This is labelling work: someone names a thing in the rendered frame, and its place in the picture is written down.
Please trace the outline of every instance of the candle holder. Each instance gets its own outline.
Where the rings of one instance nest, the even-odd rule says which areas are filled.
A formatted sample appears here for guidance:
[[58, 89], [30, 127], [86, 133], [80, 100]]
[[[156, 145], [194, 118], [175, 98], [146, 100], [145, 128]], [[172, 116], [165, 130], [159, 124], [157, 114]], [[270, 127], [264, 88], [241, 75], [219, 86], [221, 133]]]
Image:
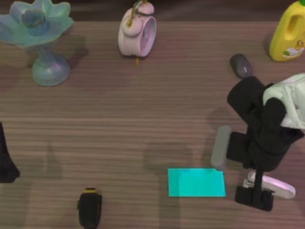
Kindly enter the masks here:
[[0, 15], [0, 41], [38, 54], [32, 67], [32, 77], [41, 86], [56, 86], [71, 72], [68, 63], [53, 54], [51, 47], [69, 30], [70, 4], [53, 4], [51, 0], [35, 0], [32, 4], [16, 1], [8, 15]]

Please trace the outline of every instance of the yellow detergent bottle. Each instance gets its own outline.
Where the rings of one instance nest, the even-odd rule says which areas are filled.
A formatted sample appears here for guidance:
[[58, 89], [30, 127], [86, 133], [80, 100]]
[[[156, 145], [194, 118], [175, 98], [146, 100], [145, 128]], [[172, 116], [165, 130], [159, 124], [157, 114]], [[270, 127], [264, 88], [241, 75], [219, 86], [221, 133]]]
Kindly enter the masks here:
[[289, 61], [299, 57], [305, 48], [305, 0], [288, 7], [275, 30], [269, 47], [274, 61]]

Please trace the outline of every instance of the turquoise card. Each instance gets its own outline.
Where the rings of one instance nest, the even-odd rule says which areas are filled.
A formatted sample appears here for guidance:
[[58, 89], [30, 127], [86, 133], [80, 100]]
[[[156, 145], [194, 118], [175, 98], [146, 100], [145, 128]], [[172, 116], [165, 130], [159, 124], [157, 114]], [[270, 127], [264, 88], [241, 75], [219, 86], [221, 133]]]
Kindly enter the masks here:
[[223, 171], [214, 168], [169, 168], [169, 197], [225, 197]]

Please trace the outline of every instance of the computer mouse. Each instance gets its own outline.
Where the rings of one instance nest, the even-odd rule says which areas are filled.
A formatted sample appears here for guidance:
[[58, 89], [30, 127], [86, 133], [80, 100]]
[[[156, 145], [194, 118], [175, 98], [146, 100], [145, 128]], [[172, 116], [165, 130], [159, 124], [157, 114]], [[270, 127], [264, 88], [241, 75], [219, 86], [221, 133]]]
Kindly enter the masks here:
[[238, 78], [244, 79], [252, 76], [252, 66], [245, 55], [235, 54], [230, 59], [230, 65]]

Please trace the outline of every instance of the alarm clock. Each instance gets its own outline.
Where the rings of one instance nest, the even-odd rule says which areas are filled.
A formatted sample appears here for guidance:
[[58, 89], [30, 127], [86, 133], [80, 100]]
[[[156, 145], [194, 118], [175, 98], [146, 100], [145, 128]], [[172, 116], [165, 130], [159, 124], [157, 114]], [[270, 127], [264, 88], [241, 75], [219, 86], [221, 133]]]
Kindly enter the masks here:
[[137, 1], [127, 10], [120, 24], [119, 51], [124, 56], [146, 57], [154, 44], [157, 25], [154, 6], [144, 0]]

